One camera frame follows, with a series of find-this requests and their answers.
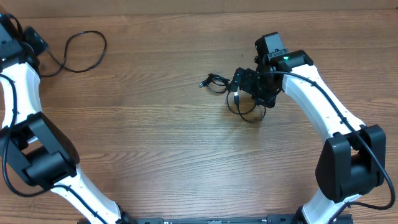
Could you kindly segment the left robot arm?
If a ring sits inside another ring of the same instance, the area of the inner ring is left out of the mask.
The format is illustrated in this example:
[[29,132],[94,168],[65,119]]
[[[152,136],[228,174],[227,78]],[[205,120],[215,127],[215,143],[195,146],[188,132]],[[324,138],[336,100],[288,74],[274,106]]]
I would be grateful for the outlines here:
[[85,175],[71,140],[44,115],[38,56],[47,43],[12,14],[1,14],[1,169],[9,190],[20,197],[53,192],[69,201],[87,223],[129,223],[126,212]]

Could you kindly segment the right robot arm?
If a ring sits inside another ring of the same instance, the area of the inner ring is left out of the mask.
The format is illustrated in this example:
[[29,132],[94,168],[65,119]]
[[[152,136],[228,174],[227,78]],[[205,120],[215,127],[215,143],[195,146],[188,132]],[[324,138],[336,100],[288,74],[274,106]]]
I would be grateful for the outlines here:
[[279,93],[290,96],[315,127],[323,149],[315,169],[318,190],[293,215],[269,215],[267,223],[351,223],[343,210],[362,195],[389,183],[386,135],[378,125],[355,117],[322,80],[303,50],[289,52],[276,32],[255,43],[255,70],[238,68],[230,93],[244,91],[255,105],[274,107]]

